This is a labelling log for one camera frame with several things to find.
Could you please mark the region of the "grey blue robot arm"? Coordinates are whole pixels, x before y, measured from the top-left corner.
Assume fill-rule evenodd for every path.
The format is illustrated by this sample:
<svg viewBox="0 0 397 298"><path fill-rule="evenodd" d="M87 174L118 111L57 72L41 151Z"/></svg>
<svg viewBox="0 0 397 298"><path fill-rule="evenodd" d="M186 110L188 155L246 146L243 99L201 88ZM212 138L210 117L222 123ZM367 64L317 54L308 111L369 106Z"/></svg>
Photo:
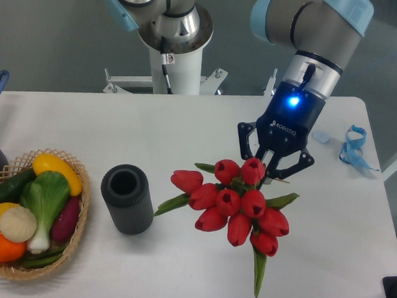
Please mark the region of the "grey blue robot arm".
<svg viewBox="0 0 397 298"><path fill-rule="evenodd" d="M125 30L138 31L150 52L156 94L201 94L203 48L213 35L208 11L196 0L104 0ZM240 123L241 157L271 159L265 182L312 166L307 138L374 14L370 0L257 0L252 33L270 44L290 44L295 55L256 122Z"/></svg>

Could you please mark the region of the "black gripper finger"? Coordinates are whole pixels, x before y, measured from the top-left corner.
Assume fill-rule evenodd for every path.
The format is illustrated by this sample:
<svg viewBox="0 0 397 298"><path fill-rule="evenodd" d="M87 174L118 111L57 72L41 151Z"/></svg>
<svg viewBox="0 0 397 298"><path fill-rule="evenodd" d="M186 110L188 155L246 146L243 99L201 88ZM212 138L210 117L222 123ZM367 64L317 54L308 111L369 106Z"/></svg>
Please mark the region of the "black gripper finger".
<svg viewBox="0 0 397 298"><path fill-rule="evenodd" d="M256 157L250 149L249 136L256 130L255 122L240 122L237 125L239 149L242 159Z"/></svg>
<svg viewBox="0 0 397 298"><path fill-rule="evenodd" d="M300 156L296 164L286 167L285 169L278 169L280 160L283 158L283 151L285 147L278 149L274 152L268 166L266 167L266 177L272 180L278 178L284 180L302 170L312 166L315 163L314 158L310 155L309 151L304 148L300 151Z"/></svg>

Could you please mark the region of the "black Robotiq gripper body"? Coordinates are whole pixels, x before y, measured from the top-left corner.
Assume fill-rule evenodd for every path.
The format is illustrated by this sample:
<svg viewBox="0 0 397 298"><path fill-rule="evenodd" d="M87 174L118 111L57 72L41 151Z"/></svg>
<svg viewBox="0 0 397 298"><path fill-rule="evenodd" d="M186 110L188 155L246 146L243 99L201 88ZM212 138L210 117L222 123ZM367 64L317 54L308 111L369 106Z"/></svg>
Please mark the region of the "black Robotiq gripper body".
<svg viewBox="0 0 397 298"><path fill-rule="evenodd" d="M288 156L307 147L307 138L325 100L288 82L281 82L266 111L256 121L258 143L256 157L267 151L276 153L285 147Z"/></svg>

